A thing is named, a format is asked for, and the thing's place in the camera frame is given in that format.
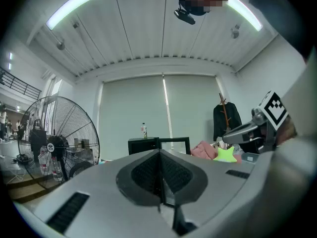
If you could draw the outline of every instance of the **water bottle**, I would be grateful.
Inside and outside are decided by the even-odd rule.
[[[45,146],[41,147],[40,154],[38,156],[41,173],[44,176],[51,174],[50,162],[51,162],[51,153],[47,151]]]
[[[60,162],[56,159],[56,157],[52,157],[53,165],[52,165],[52,173],[55,181],[63,180],[63,173],[61,171]]]
[[[143,138],[147,138],[148,137],[147,127],[145,126],[145,123],[142,123],[141,133],[142,133],[142,137]]]

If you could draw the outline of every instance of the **pink cloth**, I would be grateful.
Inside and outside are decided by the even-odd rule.
[[[209,145],[206,141],[201,141],[197,146],[190,150],[190,153],[195,157],[207,160],[213,160],[218,156],[216,149]],[[237,160],[236,163],[242,163],[241,155],[234,154],[233,157]]]

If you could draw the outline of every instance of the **fan grille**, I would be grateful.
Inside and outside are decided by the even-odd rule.
[[[49,143],[53,150],[48,151]],[[94,124],[79,105],[60,96],[44,97],[30,106],[21,121],[18,146],[20,154],[29,157],[27,172],[34,179],[46,177],[38,181],[44,188],[61,184],[70,174],[99,161]]]

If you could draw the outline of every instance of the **roller blind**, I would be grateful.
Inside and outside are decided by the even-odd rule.
[[[128,140],[141,137],[143,122],[148,137],[169,137],[161,76],[104,84],[99,127],[101,158],[127,156]]]
[[[213,143],[213,109],[220,103],[214,77],[165,76],[173,137],[189,137],[193,148],[200,141]]]

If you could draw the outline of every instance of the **black jacket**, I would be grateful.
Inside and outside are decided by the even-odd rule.
[[[230,129],[234,129],[238,126],[240,126],[241,119],[240,115],[237,111],[236,105],[234,105],[231,102],[228,102],[225,104],[226,112],[229,120],[229,127]],[[213,140],[216,141],[218,137],[222,137],[226,133],[226,119],[223,113],[223,106],[217,105],[213,109]]]

